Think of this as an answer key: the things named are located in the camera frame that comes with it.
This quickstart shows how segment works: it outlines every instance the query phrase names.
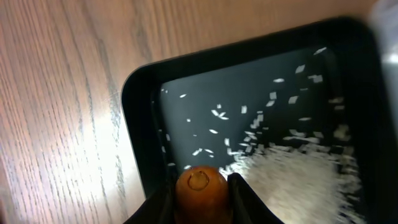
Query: wooden table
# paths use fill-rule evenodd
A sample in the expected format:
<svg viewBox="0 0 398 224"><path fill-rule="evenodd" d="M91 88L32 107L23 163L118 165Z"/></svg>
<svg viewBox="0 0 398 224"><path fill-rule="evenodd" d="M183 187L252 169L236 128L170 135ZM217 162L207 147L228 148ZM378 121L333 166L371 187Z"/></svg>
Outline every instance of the wooden table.
<svg viewBox="0 0 398 224"><path fill-rule="evenodd" d="M327 17L365 18L374 1L0 0L9 223L122 223L141 205L120 105L138 66Z"/></svg>

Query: black baking tray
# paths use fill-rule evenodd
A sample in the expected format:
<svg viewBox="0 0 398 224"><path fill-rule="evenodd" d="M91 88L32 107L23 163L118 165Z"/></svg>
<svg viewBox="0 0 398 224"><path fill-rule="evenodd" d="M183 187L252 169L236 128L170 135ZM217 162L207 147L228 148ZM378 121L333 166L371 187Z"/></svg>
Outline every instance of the black baking tray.
<svg viewBox="0 0 398 224"><path fill-rule="evenodd" d="M327 50L322 56L314 57L313 53L324 47ZM300 92L308 87L308 80L279 86L265 84L289 73L295 75L289 69L301 64L311 72L306 75L323 72L328 91L312 86L308 93ZM287 100L292 94L319 103L323 97L345 98L343 119L350 127L356 149L368 220L398 223L398 151L377 45L364 24L348 17L152 63L132 72L123 86L121 100L146 197L167 179L176 179L186 165L223 167L232 162L218 150L225 150L220 141L225 133L241 138L241 126L252 121L254 115L243 116L240 106L262 110L268 93L279 88L289 90L289 94L281 93L278 99ZM210 109L216 108L221 99L223 110L239 126L237 131L221 120L209 120ZM317 107L317 114L325 115L312 114L312 127L332 131L334 124L324 122L329 118L327 105L313 107ZM275 103L273 111L265 112L274 114L274 119L267 121L269 125L279 127L272 132L274 137L283 136L282 130L294 122L283 109ZM308 113L300 108L291 110L301 117ZM306 127L295 124L295 128ZM209 129L224 135L216 139ZM192 159L192 151L201 145L212 147L215 158Z"/></svg>

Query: pile of rice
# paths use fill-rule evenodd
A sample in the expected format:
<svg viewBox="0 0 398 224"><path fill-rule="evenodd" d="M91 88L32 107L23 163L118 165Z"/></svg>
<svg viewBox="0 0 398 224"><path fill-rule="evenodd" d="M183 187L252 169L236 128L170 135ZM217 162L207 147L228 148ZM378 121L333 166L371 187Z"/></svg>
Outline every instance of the pile of rice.
<svg viewBox="0 0 398 224"><path fill-rule="evenodd" d="M341 155L329 150L313 143L300 149L259 145L251 156L235 155L235 162L220 168L220 173L241 174L286 224L366 223L346 197L361 188L353 148L345 147Z"/></svg>

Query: black object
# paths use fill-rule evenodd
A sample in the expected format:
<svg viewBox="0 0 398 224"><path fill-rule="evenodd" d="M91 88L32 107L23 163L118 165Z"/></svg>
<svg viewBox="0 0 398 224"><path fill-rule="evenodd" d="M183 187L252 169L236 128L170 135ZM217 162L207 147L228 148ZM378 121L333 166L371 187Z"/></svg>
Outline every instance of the black object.
<svg viewBox="0 0 398 224"><path fill-rule="evenodd" d="M239 174L228 176L232 224L283 224L253 192ZM124 224L174 224L174 184L167 184L150 196Z"/></svg>
<svg viewBox="0 0 398 224"><path fill-rule="evenodd" d="M122 105L146 197L149 198L154 194L166 180L174 181L181 173L182 167L188 165L181 162L189 159L181 153L184 146L180 145L184 142L173 134L178 131L176 126L179 123L173 123L173 119L167 117L172 116L173 111L170 108L178 104L172 104L159 97L161 86L183 88L184 78L188 79L187 77L191 76L196 78L200 85L201 78L208 78L205 74L212 71L220 71L220 76L225 82L233 84L237 76L233 76L234 79L225 79L228 74L223 73L225 71L223 69L234 67L244 72L245 68L249 67L251 71L255 71L259 67L252 63L256 61L260 64L268 63L266 60L262 61L263 58L295 52L286 57L288 60L282 60L283 63L289 63L290 60L296 60L295 55L306 57L307 50L323 46L326 46L329 52L322 61L314 63L322 65L321 68L313 69L328 70L327 79L330 80L333 94L341 94L345 98L345 116L356 148L369 220L371 223L397 223L398 151L377 47L369 29L347 17L317 22L153 63L134 71L124 84ZM214 96L206 94L206 89L211 86L208 82L205 83L203 98L211 101ZM229 96L229 99L231 101L239 99L239 95L244 91L238 89L234 96ZM171 137L176 138L176 141L172 139L172 145L165 141L164 135L159 134L159 129L162 127L169 128ZM162 144L169 152L165 157L161 151ZM231 162L222 156L218 161L222 164ZM176 166L167 167L169 162L175 162Z"/></svg>

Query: table surface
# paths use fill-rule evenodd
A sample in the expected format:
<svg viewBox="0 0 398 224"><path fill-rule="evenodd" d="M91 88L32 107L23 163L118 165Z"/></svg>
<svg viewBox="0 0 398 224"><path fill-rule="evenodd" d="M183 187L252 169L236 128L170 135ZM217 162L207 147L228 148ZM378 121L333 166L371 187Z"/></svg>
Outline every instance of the table surface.
<svg viewBox="0 0 398 224"><path fill-rule="evenodd" d="M9 223L122 223L144 201L120 92L138 66L375 0L0 0L0 200Z"/></svg>

